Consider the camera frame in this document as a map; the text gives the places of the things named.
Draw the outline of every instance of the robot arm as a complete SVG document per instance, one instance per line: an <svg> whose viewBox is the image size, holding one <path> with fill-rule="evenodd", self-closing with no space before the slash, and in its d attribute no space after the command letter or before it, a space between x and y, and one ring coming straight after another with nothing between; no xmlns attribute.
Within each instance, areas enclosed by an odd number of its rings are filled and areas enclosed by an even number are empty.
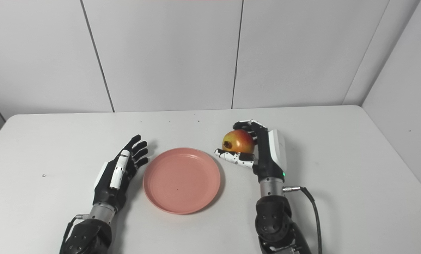
<svg viewBox="0 0 421 254"><path fill-rule="evenodd" d="M292 220L291 206L285 197L286 192L297 190L307 192L307 190L302 187L284 187L286 170L284 138L277 130L268 131L267 127L255 120L236 122L233 129L243 129L253 137L258 145L258 159L254 154L228 152L222 149L215 150L215 154L231 163L252 168L253 173L257 175L261 198L256 203L255 227L262 253L311 254L303 234Z"/></svg>
<svg viewBox="0 0 421 254"><path fill-rule="evenodd" d="M60 254L107 254L112 242L112 219L126 203L130 180L148 163L148 158L143 157L148 153L147 143L140 140L140 135L133 137L99 174L90 214L75 217L85 220L74 226L65 241L75 219L68 224Z"/></svg>

